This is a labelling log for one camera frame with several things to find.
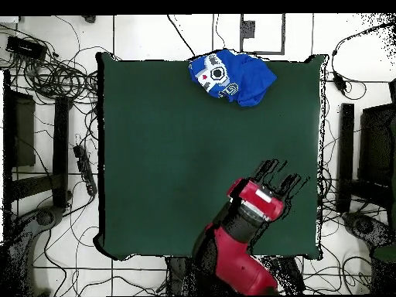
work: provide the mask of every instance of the power strip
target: power strip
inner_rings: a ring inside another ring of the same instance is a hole
[[[88,195],[93,197],[97,194],[97,187],[94,181],[94,175],[92,174],[92,170],[90,169],[90,161],[87,156],[87,152],[85,151],[85,148],[81,145],[73,147],[73,151],[74,155],[78,159],[78,170],[84,178],[84,182],[87,186]]]

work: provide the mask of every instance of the blue cloth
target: blue cloth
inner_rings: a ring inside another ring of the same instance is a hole
[[[227,97],[243,107],[258,104],[276,80],[263,60],[244,53],[234,55],[227,49],[196,58],[189,72],[211,96]]]

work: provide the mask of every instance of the black border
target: black border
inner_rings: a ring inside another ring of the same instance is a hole
[[[209,53],[205,53],[199,56],[194,56],[188,59],[188,61],[194,60],[201,56],[207,56],[211,53],[217,53],[221,51],[221,49],[217,49],[211,51]],[[112,53],[106,53],[109,55],[114,61],[117,60]],[[102,58],[103,53],[97,53],[95,58],[97,61],[97,128],[98,128],[98,166],[97,166],[97,190],[99,196],[99,232],[94,237],[94,246],[96,249],[103,254],[115,261],[122,261],[119,258],[107,253],[104,248],[101,246],[99,241],[100,238],[103,239],[103,245],[105,243],[106,233],[105,233],[105,192],[104,192],[104,63]],[[272,60],[274,62],[288,62],[288,63],[311,63],[316,57],[323,56],[323,62],[319,69],[319,101],[321,103],[320,106],[320,116],[319,116],[319,133],[321,138],[319,138],[319,151],[318,151],[318,167],[317,167],[317,188],[320,190],[320,196],[323,195],[323,144],[324,144],[324,137],[325,137],[325,120],[326,120],[326,66],[329,61],[329,55],[327,54],[318,54],[318,55],[310,55],[306,60],[303,62],[299,61],[292,61],[292,60]],[[136,62],[141,60],[121,60],[122,62]],[[164,60],[145,60],[145,61],[164,61]],[[319,257],[318,258],[311,258],[307,254],[296,254],[294,256],[302,256],[308,260],[317,260],[320,261],[323,259],[323,251],[321,248],[321,232],[322,232],[322,225],[323,225],[323,202],[320,201],[317,203],[317,217],[316,217],[316,246],[319,250]],[[159,256],[163,257],[163,255],[141,255],[141,256]]]

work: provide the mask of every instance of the dark green tabletop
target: dark green tabletop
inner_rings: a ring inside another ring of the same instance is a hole
[[[316,246],[319,72],[308,63],[268,62],[278,77],[263,101],[242,108],[191,81],[187,62],[104,64],[103,249],[189,256],[232,182],[265,159],[310,181],[290,214],[273,223],[255,254],[319,256]]]

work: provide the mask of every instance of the white tile floor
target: white tile floor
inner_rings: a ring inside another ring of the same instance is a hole
[[[80,52],[76,58],[77,62],[83,65],[88,73],[97,69],[94,55],[97,51],[101,51],[98,48],[99,46],[109,52],[114,52],[116,56],[121,57],[123,60],[186,60],[192,56],[166,15],[115,16],[114,35],[113,16],[98,16],[94,24],[86,23],[80,16],[60,16],[60,18],[69,22],[75,32],[69,24],[55,16],[24,17],[23,21],[18,24],[18,30],[51,43],[56,53],[60,55],[59,59],[61,60],[72,58],[79,49],[96,46],[96,48]],[[212,34],[214,49],[223,47],[222,39],[216,33],[212,33],[211,14],[177,15],[176,17],[171,15],[171,18],[180,28],[180,32],[196,55],[212,50]],[[262,24],[258,25],[258,28],[265,25],[265,15],[254,15],[254,17],[251,16],[249,19],[256,19],[258,22],[262,22]],[[368,22],[353,14],[315,14],[313,22],[315,28],[312,32],[312,14],[286,14],[285,55],[266,57],[272,60],[301,61],[306,59],[311,54],[311,51],[314,54],[326,53],[331,55],[334,47],[342,38],[370,26]],[[228,49],[239,49],[239,15],[220,14],[217,32],[224,39],[225,46]],[[257,43],[254,46],[262,46],[262,50],[266,50],[264,49],[265,44]],[[4,48],[5,35],[0,34],[0,58],[8,58]],[[361,80],[389,81],[396,76],[389,58],[384,56],[383,51],[381,52],[381,40],[378,37],[376,39],[369,36],[366,39],[360,37],[354,39],[353,42],[345,43],[345,47],[337,55],[335,67],[343,75]],[[24,85],[23,78],[19,78],[19,86],[23,87]],[[350,96],[359,97],[362,90],[359,84],[353,84]],[[329,100],[329,114],[326,123],[325,144],[333,140],[330,134],[330,127],[334,138],[338,136],[338,112],[343,102],[353,102],[355,104],[356,130],[359,128],[359,117],[363,108],[390,102],[387,84],[382,83],[367,84],[367,94],[358,101],[349,101],[331,83],[326,86],[326,95]],[[90,105],[81,104],[78,108],[83,112],[88,112]],[[53,123],[53,106],[36,106],[35,130],[47,130],[53,135],[53,126],[48,125],[49,123]],[[92,130],[96,131],[96,129],[97,126],[94,125]],[[79,135],[84,136],[86,130],[84,115],[76,108],[72,109],[70,111],[70,144],[76,144]],[[356,175],[358,133],[356,133],[355,137],[354,174]],[[40,132],[36,134],[35,147],[37,146],[41,147],[40,156],[47,169],[51,172],[52,140],[47,133]],[[87,143],[92,162],[97,161],[96,147],[93,142]],[[330,156],[331,147],[327,147],[325,162],[329,161]],[[336,157],[335,147],[329,162],[329,170],[333,177],[336,172]],[[71,173],[69,185],[73,187],[80,181],[80,177],[78,174],[73,175],[73,173],[78,173],[78,170],[71,150],[69,158],[69,170]],[[97,172],[95,166],[92,166],[92,168],[94,172]],[[38,172],[43,172],[39,161],[32,168],[19,168],[19,178],[29,177]],[[19,214],[26,213],[48,196],[50,196],[50,193],[42,193],[15,202],[13,210],[15,212],[18,211]],[[80,183],[74,190],[73,208],[84,205],[88,199],[85,186]],[[72,286],[72,282],[75,282],[77,276],[75,273],[76,268],[78,268],[78,283],[74,288],[82,296],[134,295],[141,291],[139,287],[128,285],[123,279],[146,288],[155,289],[160,286],[166,274],[163,258],[134,256],[127,261],[112,261],[98,253],[95,247],[92,247],[92,237],[97,233],[96,227],[98,226],[97,207],[98,200],[95,200],[82,213],[81,211],[73,213],[53,229],[48,255],[53,261],[64,267],[67,272],[66,281],[56,295],[72,297],[76,295]],[[77,238],[81,238],[80,241],[82,243],[86,244],[86,246],[81,244],[78,246],[77,254],[78,242],[70,229],[70,223],[74,221],[76,221],[73,225],[74,234]],[[324,223],[322,236],[322,244],[324,246],[323,260],[304,260],[303,262],[306,285],[312,289],[322,289],[324,293],[347,294],[348,291],[345,284],[337,276],[339,274],[337,261],[342,263],[349,256],[355,255],[368,258],[367,248],[363,242],[350,236],[337,221]],[[44,233],[36,245],[35,275],[38,286],[51,288],[53,295],[62,282],[64,273],[54,268],[43,256],[42,252],[47,239],[48,233]],[[151,271],[141,271],[139,270],[140,268],[147,268]],[[312,276],[312,274],[321,269],[320,276]],[[352,275],[358,275],[359,272],[370,275],[370,266],[358,259],[349,261],[346,264],[346,270]],[[111,280],[112,276],[121,278]],[[341,288],[338,292],[331,291],[340,287],[340,284]],[[350,286],[350,289],[354,294],[367,293],[367,288],[359,283],[356,283],[355,286]],[[147,293],[140,292],[139,295],[147,295]]]

